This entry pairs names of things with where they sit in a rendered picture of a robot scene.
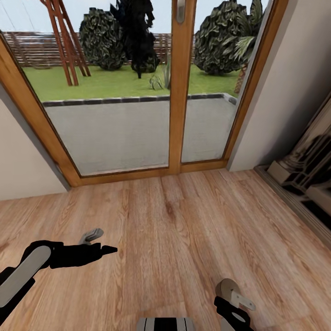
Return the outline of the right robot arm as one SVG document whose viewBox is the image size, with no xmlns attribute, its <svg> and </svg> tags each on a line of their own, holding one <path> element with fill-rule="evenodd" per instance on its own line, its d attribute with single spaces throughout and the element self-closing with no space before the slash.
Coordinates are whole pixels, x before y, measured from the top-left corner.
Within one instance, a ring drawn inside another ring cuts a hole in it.
<svg viewBox="0 0 331 331">
<path fill-rule="evenodd" d="M 214 305 L 217 307 L 217 313 L 222 316 L 220 331 L 254 331 L 250 328 L 251 319 L 248 313 L 239 308 L 239 305 L 242 305 L 256 311 L 256 306 L 251 300 L 232 291 L 229 302 L 217 296 Z"/>
</svg>

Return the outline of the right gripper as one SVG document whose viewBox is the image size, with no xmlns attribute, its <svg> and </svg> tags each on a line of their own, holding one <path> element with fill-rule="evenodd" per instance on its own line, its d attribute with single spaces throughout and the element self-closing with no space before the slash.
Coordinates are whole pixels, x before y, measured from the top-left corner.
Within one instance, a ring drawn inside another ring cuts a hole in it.
<svg viewBox="0 0 331 331">
<path fill-rule="evenodd" d="M 235 310 L 236 312 L 238 312 L 243 317 L 243 319 L 246 321 L 247 325 L 250 326 L 251 319 L 250 319 L 248 313 L 245 312 L 244 310 L 242 310 L 240 308 L 235 308 L 234 306 L 229 304 L 228 301 L 224 300 L 223 298 L 221 298 L 219 296 L 215 297 L 214 305 L 216 305 L 216 307 L 217 307 L 217 313 L 219 315 L 221 315 L 222 317 L 225 317 L 226 312 L 228 310 L 232 309 L 232 310 Z"/>
</svg>

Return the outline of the pillar candle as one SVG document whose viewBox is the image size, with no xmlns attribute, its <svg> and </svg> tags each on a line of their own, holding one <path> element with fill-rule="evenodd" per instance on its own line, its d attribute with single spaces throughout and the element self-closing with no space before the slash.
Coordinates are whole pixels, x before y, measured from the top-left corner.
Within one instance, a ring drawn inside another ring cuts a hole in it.
<svg viewBox="0 0 331 331">
<path fill-rule="evenodd" d="M 234 280 L 227 278 L 217 284 L 215 294 L 216 297 L 219 296 L 229 302 L 231 300 L 232 291 L 241 295 L 240 288 L 237 283 Z"/>
</svg>

